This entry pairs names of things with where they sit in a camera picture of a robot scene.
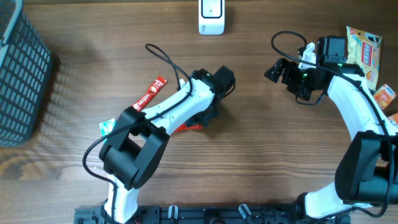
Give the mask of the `red candy bag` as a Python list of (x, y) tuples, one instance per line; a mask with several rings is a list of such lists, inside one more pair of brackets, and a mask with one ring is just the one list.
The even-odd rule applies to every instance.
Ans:
[(197, 130), (197, 129), (202, 129), (203, 126), (201, 124), (194, 124), (192, 126), (187, 126), (186, 123), (183, 123), (182, 125), (180, 125), (175, 131), (174, 133), (178, 133), (181, 131), (186, 131), (186, 130)]

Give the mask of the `red coffee stick sachet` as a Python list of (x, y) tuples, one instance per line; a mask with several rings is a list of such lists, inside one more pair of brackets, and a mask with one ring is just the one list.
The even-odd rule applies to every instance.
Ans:
[(158, 94), (158, 92), (165, 86), (167, 80), (161, 76), (158, 76), (153, 83), (150, 85), (146, 93), (138, 100), (132, 104), (132, 107), (137, 111), (142, 111), (150, 101)]

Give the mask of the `orange tissue pack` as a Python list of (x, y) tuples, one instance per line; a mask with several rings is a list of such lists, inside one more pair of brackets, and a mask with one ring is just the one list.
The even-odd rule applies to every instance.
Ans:
[(395, 91), (387, 84), (382, 85), (373, 94), (373, 98), (382, 110), (384, 110), (396, 96), (397, 94)]
[(398, 127), (398, 113), (392, 114), (387, 118), (395, 127)]

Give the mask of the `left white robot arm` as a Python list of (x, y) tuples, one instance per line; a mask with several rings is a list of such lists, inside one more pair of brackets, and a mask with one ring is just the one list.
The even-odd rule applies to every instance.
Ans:
[(172, 133), (183, 124), (207, 126), (235, 83), (234, 73), (225, 66), (215, 74), (201, 69), (158, 105), (142, 111), (130, 106), (120, 114), (113, 128), (117, 133), (106, 139), (99, 152), (111, 180), (101, 208), (108, 223), (127, 223), (133, 217), (139, 189), (158, 168)]

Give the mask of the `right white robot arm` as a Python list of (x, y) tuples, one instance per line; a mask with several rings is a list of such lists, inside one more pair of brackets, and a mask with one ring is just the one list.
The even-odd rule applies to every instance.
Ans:
[(321, 91), (320, 98), (337, 106), (351, 138), (334, 181), (298, 198), (297, 218), (316, 223), (353, 211), (383, 216), (397, 204), (397, 127), (377, 105), (359, 65), (348, 63), (345, 38), (306, 42), (298, 57), (277, 53), (281, 58), (264, 76), (285, 84), (300, 105), (310, 105), (312, 92)]

